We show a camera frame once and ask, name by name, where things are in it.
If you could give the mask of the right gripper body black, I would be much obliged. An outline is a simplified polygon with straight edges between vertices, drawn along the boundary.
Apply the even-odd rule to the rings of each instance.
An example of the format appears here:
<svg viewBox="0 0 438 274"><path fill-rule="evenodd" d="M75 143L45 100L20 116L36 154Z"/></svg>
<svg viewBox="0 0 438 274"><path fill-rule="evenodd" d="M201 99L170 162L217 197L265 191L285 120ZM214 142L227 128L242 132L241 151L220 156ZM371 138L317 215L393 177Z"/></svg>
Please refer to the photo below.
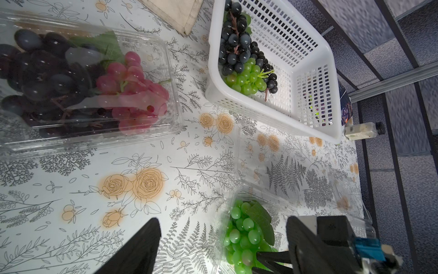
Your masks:
<svg viewBox="0 0 438 274"><path fill-rule="evenodd" d="M346 216L302 216L311 238L301 244L305 274L357 274L362 270L355 233Z"/></svg>

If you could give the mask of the green grape bunch front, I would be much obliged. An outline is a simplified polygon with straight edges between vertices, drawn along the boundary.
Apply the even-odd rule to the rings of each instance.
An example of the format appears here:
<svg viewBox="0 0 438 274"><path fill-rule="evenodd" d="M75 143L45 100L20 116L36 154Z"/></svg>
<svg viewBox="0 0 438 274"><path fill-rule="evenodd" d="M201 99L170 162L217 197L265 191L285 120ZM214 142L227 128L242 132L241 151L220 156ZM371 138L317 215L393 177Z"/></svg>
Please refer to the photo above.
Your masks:
<svg viewBox="0 0 438 274"><path fill-rule="evenodd" d="M249 58L245 64L224 64L221 66L221 74L228 87L247 97L258 92L278 92L277 74L263 55L258 59Z"/></svg>

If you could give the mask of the red grape bunch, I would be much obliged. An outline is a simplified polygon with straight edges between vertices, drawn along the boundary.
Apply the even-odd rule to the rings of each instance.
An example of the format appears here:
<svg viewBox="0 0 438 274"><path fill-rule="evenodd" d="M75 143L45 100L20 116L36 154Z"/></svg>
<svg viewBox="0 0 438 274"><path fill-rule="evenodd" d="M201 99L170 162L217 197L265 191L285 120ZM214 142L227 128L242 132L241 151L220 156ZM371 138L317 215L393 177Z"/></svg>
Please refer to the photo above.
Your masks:
<svg viewBox="0 0 438 274"><path fill-rule="evenodd" d="M169 91L146 78L138 53L129 51L124 62L111 62L96 80L99 105L108 110L125 135L143 134L168 113Z"/></svg>

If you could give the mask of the green grape bunch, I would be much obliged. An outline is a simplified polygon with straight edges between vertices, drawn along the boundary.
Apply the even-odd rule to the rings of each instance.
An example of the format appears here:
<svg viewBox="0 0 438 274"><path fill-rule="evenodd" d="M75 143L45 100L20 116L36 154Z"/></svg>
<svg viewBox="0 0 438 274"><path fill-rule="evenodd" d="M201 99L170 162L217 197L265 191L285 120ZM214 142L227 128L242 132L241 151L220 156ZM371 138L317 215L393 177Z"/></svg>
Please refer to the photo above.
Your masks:
<svg viewBox="0 0 438 274"><path fill-rule="evenodd" d="M236 274L251 274L254 267L266 269L258 252L276 252L270 213L256 200L235 200L230 210L223 246L227 263Z"/></svg>
<svg viewBox="0 0 438 274"><path fill-rule="evenodd" d="M277 74L263 55L258 59L249 58L245 64L224 64L221 66L221 74L228 87L247 97L258 92L278 92Z"/></svg>

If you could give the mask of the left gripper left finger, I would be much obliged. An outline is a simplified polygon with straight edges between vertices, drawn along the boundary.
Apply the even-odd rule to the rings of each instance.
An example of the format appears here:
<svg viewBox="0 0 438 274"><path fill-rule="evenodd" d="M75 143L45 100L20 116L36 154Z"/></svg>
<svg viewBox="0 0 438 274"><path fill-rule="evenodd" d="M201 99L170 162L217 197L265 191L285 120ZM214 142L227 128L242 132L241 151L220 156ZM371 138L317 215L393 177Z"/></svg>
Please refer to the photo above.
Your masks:
<svg viewBox="0 0 438 274"><path fill-rule="evenodd" d="M151 274L162 231L157 218L150 219L96 274Z"/></svg>

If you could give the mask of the dark purple grape bunch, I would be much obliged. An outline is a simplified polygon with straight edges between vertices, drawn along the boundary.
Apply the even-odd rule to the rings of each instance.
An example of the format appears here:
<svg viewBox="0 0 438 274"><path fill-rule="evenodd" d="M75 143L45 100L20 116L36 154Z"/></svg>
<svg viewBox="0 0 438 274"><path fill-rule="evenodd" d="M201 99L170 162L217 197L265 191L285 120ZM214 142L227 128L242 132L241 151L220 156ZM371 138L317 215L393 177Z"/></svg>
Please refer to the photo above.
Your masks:
<svg viewBox="0 0 438 274"><path fill-rule="evenodd" d="M117 130L98 103L96 87L109 63L122 55L113 32L67 38L19 29L14 41L1 45L1 79L13 90L1 98L3 120L22 120L40 139Z"/></svg>

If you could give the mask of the clear clamshell container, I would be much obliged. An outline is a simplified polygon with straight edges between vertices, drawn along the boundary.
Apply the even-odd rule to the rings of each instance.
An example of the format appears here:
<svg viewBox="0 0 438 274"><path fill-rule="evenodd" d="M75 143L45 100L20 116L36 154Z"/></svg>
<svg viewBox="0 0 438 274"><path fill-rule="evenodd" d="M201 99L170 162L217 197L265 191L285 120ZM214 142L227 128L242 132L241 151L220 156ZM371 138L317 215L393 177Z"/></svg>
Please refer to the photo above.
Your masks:
<svg viewBox="0 0 438 274"><path fill-rule="evenodd" d="M158 36L1 11L1 158L176 134L181 108Z"/></svg>
<svg viewBox="0 0 438 274"><path fill-rule="evenodd" d="M339 144L333 144L268 126L253 131L238 126L233 156L237 187L225 194L220 208L214 273L234 273L223 241L228 235L231 210L238 201L256 201L267 210L274 247L280 251L287 249L286 221L292 215L344 215L358 237L376 236L362 200L354 142L342 138Z"/></svg>

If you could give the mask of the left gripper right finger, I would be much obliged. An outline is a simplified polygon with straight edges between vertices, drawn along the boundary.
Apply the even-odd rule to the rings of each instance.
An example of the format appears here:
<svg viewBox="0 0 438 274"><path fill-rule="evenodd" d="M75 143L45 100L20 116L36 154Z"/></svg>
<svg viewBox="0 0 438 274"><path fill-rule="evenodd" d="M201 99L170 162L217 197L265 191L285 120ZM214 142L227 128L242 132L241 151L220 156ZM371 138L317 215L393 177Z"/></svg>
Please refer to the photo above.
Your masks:
<svg viewBox="0 0 438 274"><path fill-rule="evenodd" d="M346 216L291 216L286 223L295 274L358 274L361 258Z"/></svg>

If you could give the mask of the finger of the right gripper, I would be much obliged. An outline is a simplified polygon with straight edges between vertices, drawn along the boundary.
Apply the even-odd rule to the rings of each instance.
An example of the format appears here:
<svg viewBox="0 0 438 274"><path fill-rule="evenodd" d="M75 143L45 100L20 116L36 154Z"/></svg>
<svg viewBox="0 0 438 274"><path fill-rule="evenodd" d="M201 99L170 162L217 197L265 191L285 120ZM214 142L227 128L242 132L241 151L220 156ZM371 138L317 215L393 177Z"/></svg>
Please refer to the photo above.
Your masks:
<svg viewBox="0 0 438 274"><path fill-rule="evenodd" d="M281 267L280 269L263 269L258 267L252 268L252 274L290 274L291 268Z"/></svg>
<svg viewBox="0 0 438 274"><path fill-rule="evenodd" d="M283 251L283 252L258 251L256 253L256 258L263 265L268 265L269 263L286 263L286 264L292 263L288 251Z"/></svg>

